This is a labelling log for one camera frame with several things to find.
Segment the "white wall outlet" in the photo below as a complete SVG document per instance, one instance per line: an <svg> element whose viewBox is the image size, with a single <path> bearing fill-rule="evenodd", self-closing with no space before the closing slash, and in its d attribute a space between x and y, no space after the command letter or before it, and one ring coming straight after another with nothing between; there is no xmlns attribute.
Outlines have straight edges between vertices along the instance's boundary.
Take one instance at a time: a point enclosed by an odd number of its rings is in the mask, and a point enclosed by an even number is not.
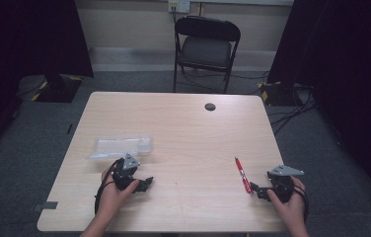
<svg viewBox="0 0 371 237"><path fill-rule="evenodd" d="M190 10L189 0L169 0L168 11L170 13L184 13L187 14Z"/></svg>

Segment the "black curtain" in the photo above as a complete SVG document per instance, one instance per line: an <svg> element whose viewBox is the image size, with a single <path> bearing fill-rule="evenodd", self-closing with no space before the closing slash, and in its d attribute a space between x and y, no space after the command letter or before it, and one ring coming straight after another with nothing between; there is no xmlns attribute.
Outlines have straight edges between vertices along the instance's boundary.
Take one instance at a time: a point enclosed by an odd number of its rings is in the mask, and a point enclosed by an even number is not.
<svg viewBox="0 0 371 237"><path fill-rule="evenodd" d="M294 0L268 80L313 87L371 178L371 0Z"/></svg>

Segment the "black stand base striped tape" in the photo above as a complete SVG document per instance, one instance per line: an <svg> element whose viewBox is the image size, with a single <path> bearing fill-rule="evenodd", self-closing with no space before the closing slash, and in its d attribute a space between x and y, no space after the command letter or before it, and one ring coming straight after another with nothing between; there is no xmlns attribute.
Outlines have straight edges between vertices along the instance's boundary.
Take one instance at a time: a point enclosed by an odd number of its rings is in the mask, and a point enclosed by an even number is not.
<svg viewBox="0 0 371 237"><path fill-rule="evenodd" d="M261 82L259 89L261 98L268 106L302 106L302 101L293 86L286 86L281 82L272 84Z"/></svg>
<svg viewBox="0 0 371 237"><path fill-rule="evenodd" d="M45 75L32 100L43 103L71 103L82 82L83 79L79 76Z"/></svg>

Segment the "grey floor tape strip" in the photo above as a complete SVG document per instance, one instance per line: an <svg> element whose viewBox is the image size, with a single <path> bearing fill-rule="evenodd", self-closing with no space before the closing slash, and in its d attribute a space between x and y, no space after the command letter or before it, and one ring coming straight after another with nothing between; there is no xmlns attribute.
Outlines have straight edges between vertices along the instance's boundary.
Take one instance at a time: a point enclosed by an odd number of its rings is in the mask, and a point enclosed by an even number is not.
<svg viewBox="0 0 371 237"><path fill-rule="evenodd" d="M42 212L44 209L56 209L57 205L57 201L44 201L42 203L35 204L32 208L32 211Z"/></svg>

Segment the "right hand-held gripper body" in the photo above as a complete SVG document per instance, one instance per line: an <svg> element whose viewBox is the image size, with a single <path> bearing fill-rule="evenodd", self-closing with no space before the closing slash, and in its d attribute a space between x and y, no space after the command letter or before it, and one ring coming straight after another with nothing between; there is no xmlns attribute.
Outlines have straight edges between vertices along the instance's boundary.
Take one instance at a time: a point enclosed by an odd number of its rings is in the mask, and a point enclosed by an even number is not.
<svg viewBox="0 0 371 237"><path fill-rule="evenodd" d="M292 176L302 176L304 172L286 165L278 165L267 172L272 189L281 202L289 202L294 191Z"/></svg>

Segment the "person's left hand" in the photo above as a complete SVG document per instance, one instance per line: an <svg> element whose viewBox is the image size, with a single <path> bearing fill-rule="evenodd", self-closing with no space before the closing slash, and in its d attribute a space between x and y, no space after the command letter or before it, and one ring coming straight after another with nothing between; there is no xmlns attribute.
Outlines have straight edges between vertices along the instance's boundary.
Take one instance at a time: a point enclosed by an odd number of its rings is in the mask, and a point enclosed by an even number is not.
<svg viewBox="0 0 371 237"><path fill-rule="evenodd" d="M110 169L103 171L102 178L105 186L102 190L96 216L101 221L111 221L124 206L128 197L136 189L139 182L134 180L127 188L120 191L114 183Z"/></svg>

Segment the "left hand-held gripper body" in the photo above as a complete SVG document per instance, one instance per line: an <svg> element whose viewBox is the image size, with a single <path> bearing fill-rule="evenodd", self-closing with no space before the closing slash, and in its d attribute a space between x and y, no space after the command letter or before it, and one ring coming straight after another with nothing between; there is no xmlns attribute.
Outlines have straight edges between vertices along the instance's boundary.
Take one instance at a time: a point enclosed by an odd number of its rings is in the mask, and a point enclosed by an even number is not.
<svg viewBox="0 0 371 237"><path fill-rule="evenodd" d="M112 178L119 190L125 190L133 182L133 174L139 166L140 163L130 154L115 161Z"/></svg>

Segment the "clear plastic bag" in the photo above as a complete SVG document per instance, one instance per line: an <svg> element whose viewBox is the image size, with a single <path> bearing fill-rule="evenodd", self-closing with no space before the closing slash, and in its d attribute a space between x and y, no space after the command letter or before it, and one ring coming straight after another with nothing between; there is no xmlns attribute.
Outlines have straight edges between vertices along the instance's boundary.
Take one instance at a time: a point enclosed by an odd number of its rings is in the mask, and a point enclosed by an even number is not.
<svg viewBox="0 0 371 237"><path fill-rule="evenodd" d="M101 160L124 157L126 154L143 155L153 149L150 134L104 136L96 139L92 153L87 160Z"/></svg>

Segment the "red pen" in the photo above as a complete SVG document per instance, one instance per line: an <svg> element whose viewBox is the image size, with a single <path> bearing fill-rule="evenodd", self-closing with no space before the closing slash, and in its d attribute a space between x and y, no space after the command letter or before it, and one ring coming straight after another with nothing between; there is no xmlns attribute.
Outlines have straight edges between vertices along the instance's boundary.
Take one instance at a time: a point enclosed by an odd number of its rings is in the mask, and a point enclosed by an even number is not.
<svg viewBox="0 0 371 237"><path fill-rule="evenodd" d="M253 193L253 190L251 188L250 182L248 181L248 179L246 177L246 174L245 174L245 171L244 171L244 169L242 167L242 164L241 164L240 160L237 157L235 157L234 159L235 159L235 163L236 163L236 166L238 168L238 171L239 171L239 173L241 175L242 182L243 182L243 185L245 187L245 190L246 190L246 192L249 195L251 195Z"/></svg>

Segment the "black folding chair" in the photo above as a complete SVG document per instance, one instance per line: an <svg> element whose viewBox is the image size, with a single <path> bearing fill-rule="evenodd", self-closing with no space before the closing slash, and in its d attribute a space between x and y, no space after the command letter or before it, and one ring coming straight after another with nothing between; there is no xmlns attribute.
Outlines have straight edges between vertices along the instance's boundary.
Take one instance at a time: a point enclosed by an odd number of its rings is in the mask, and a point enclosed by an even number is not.
<svg viewBox="0 0 371 237"><path fill-rule="evenodd" d="M200 16L178 19L173 91L177 91L178 68L185 73L184 68L188 67L223 72L226 93L240 39L240 29L229 21Z"/></svg>

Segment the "person's right hand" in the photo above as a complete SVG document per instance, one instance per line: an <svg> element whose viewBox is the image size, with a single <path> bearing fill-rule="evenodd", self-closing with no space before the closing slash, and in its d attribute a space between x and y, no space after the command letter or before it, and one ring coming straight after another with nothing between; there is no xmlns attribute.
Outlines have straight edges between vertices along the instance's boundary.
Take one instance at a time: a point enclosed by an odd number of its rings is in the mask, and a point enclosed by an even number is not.
<svg viewBox="0 0 371 237"><path fill-rule="evenodd" d="M295 190L288 202L283 203L273 190L268 190L267 194L283 223L290 227L296 227L297 225L305 224L306 193L305 186L299 179L292 177L291 180Z"/></svg>

